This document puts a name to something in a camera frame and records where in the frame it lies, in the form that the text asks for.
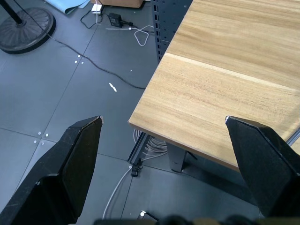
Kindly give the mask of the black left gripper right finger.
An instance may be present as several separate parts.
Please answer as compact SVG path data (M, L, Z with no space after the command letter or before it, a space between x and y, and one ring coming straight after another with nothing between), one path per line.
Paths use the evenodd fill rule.
M272 128L225 119L239 171L265 217L300 217L300 155Z

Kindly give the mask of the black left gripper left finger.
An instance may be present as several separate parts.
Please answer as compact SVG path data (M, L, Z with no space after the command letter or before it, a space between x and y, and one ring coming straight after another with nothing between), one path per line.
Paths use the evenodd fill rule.
M102 118L68 127L0 213L0 225L69 225L80 217L96 164Z

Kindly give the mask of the silver aluminium profile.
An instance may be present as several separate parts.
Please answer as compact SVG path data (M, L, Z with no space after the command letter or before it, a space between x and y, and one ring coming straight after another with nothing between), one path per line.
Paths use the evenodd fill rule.
M292 146L300 137L300 127L288 138L286 143Z

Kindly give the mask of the dark table leg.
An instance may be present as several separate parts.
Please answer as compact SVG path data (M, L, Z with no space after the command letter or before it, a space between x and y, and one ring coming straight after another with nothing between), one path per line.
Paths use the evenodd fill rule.
M180 147L177 147L170 143L166 143L166 146L169 157L170 169L180 173L182 171L187 152L181 149Z

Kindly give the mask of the black round stand base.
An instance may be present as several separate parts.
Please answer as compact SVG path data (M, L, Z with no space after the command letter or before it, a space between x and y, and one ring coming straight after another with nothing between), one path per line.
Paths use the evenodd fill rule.
M30 52L55 31L56 19L47 9L31 7L15 12L6 0L0 0L0 6L9 14L0 24L0 49L8 54Z

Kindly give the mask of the black power adapter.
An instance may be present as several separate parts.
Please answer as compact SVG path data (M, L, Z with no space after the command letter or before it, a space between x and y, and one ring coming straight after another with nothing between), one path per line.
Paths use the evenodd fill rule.
M122 28L124 25L128 25L130 27L133 26L132 22L126 22L122 20L121 15L115 14L115 13L109 13L108 14L109 21L112 26L117 27L117 28Z

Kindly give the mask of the light blue sheet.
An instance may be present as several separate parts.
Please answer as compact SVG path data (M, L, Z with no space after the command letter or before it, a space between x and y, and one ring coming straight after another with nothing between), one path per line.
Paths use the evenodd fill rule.
M76 8L84 8L90 0L44 0L60 12L68 15Z

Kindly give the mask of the brown cardboard box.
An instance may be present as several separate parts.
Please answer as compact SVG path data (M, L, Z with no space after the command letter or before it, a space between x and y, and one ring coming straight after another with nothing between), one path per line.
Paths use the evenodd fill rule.
M106 6L117 6L126 8L139 8L144 0L90 0L93 4L102 4Z

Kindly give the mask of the black aluminium rail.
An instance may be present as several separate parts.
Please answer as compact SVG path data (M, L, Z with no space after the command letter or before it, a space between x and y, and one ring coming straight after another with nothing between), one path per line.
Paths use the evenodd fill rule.
M142 168L143 152L150 136L144 132L141 133L137 139L134 148L132 149L127 162L131 164L131 176L137 177L140 169Z

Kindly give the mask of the dark metal rack post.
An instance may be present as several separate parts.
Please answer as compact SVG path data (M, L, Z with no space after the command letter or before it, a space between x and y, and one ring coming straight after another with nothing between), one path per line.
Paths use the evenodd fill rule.
M151 0L157 60L161 61L193 0Z

